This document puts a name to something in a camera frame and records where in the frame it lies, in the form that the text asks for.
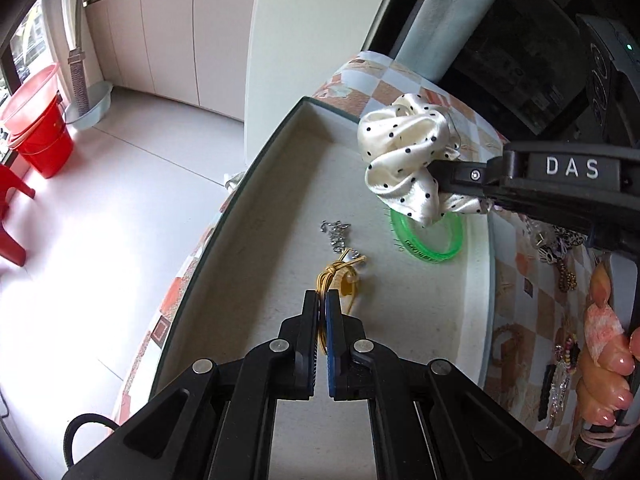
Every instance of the cabinet door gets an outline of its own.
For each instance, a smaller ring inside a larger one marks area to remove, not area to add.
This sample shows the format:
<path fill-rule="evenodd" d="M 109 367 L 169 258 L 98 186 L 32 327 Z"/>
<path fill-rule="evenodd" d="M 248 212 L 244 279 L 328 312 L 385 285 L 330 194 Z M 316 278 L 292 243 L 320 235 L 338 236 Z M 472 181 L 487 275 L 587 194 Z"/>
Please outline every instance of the cabinet door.
<path fill-rule="evenodd" d="M 118 61 L 113 49 L 113 40 L 111 39 L 107 1 L 95 2 L 87 6 L 85 10 L 102 76 L 114 85 L 122 85 L 120 69 L 118 68 Z"/>
<path fill-rule="evenodd" d="M 193 0 L 142 0 L 142 21 L 156 93 L 199 105 Z"/>
<path fill-rule="evenodd" d="M 253 6 L 254 0 L 193 0 L 200 105 L 241 121 Z"/>
<path fill-rule="evenodd" d="M 134 90 L 155 93 L 146 55 L 140 0 L 105 1 L 122 84 Z"/>

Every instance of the yellow hair tie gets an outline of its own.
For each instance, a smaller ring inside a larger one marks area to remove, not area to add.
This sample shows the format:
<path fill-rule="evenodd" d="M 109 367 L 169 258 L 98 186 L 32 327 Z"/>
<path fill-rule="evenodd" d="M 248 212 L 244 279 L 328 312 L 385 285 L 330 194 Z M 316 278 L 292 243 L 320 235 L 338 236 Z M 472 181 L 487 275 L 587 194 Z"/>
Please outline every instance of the yellow hair tie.
<path fill-rule="evenodd" d="M 344 259 L 347 257 L 347 254 L 349 254 L 350 251 L 353 251 L 353 249 L 347 247 L 342 252 L 338 260 L 335 260 L 333 263 L 327 265 L 324 270 L 320 274 L 318 274 L 318 279 L 316 280 L 316 292 L 318 293 L 318 297 L 320 298 L 320 345 L 325 355 L 326 319 L 324 312 L 324 297 L 326 295 L 326 292 L 330 288 L 332 288 L 333 282 L 337 281 L 337 286 L 334 288 L 338 289 L 338 293 L 343 297 L 350 297 L 349 304 L 343 311 L 344 314 L 349 314 L 351 312 L 351 307 L 353 306 L 353 301 L 358 295 L 358 273 L 353 268 L 353 266 L 357 263 L 364 262 L 367 259 L 366 256 L 358 256 L 353 260 L 345 262 Z"/>

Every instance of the white polka dot scrunchie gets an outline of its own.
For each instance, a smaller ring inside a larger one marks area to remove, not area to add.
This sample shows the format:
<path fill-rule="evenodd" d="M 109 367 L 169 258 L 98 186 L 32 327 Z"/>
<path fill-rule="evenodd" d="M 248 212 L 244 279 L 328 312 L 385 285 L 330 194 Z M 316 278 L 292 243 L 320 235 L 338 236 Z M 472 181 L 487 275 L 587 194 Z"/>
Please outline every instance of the white polka dot scrunchie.
<path fill-rule="evenodd" d="M 424 225 L 444 213 L 486 213 L 476 197 L 438 194 L 427 166 L 432 160 L 460 157 L 460 135 L 446 107 L 417 94 L 366 114 L 358 126 L 358 146 L 368 164 L 365 183 L 391 209 Z"/>

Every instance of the screw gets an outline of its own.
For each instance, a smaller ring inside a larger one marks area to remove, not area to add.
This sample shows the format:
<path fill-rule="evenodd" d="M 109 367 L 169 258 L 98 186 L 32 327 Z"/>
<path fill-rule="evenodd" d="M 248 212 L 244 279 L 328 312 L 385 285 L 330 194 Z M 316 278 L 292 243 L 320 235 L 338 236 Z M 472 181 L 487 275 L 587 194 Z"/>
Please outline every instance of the screw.
<path fill-rule="evenodd" d="M 437 359 L 431 363 L 431 371 L 438 375 L 448 375 L 451 372 L 451 364 L 444 359 Z"/>
<path fill-rule="evenodd" d="M 289 341 L 286 339 L 274 339 L 269 343 L 269 348 L 272 352 L 284 352 L 289 348 Z"/>
<path fill-rule="evenodd" d="M 373 343 L 368 339 L 358 339 L 353 344 L 353 349 L 361 354 L 366 354 L 367 352 L 371 352 L 373 350 Z"/>
<path fill-rule="evenodd" d="M 196 362 L 194 362 L 191 368 L 193 368 L 193 371 L 197 374 L 206 374 L 213 368 L 213 363 L 208 359 L 198 359 Z"/>

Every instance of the white tile floor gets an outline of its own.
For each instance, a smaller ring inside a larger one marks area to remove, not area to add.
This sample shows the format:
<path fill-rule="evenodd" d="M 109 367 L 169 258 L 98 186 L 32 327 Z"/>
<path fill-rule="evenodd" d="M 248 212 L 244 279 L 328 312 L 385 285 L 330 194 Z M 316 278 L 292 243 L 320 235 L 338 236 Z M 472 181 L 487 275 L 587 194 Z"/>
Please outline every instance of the white tile floor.
<path fill-rule="evenodd" d="M 0 387 L 6 420 L 44 480 L 66 471 L 62 436 L 85 412 L 110 416 L 171 280 L 244 170 L 242 124 L 123 89 L 75 134 L 54 178 L 26 176 L 4 227 L 27 250 L 0 258 Z M 87 425 L 76 460 L 104 436 Z"/>

